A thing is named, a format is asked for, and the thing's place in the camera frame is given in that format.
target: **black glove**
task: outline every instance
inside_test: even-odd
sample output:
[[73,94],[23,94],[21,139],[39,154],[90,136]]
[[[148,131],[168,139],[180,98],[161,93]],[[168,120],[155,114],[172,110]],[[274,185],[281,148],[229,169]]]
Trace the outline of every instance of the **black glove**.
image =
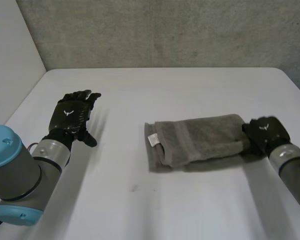
[[290,136],[281,122],[274,116],[252,119],[242,125],[242,131],[252,145],[268,156],[280,145],[290,144]]
[[88,133],[86,124],[99,97],[100,93],[91,93],[91,90],[64,95],[54,109],[49,124],[49,135],[45,139],[57,140],[68,148],[71,148],[72,142],[77,139],[89,147],[95,147],[97,141]]

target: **light blue joint cap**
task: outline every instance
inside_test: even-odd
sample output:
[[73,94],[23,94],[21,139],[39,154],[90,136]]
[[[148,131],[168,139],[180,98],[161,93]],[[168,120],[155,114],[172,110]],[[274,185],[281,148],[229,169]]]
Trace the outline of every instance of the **light blue joint cap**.
[[0,125],[0,167],[11,162],[21,149],[20,137],[10,127]]
[[0,205],[0,221],[19,225],[19,226],[33,226],[35,225],[44,211],[15,205]]

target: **gray towel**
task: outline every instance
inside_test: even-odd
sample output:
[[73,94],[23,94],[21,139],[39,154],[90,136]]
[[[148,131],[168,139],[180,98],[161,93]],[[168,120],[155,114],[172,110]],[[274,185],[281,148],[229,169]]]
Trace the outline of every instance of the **gray towel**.
[[[243,123],[236,114],[146,123],[149,170],[208,171],[257,160],[252,155],[241,154],[250,147],[250,141],[242,132]],[[148,136],[154,133],[160,144],[151,147]]]

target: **white table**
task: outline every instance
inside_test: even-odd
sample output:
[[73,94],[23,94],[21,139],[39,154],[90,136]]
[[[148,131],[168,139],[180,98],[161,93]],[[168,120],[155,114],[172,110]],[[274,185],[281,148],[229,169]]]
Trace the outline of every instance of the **white table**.
[[300,240],[300,207],[268,161],[201,173],[149,173],[144,123],[274,115],[300,147],[300,91],[275,68],[58,69],[7,125],[24,145],[48,133],[64,94],[102,93],[89,121],[98,146],[75,142],[34,227],[0,240]]

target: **towel tag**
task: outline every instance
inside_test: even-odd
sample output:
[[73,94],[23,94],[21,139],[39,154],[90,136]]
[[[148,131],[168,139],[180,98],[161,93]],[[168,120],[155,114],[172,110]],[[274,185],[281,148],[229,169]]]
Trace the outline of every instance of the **towel tag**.
[[148,139],[149,139],[151,147],[154,147],[155,145],[160,143],[157,133],[154,133],[154,134],[148,136]]

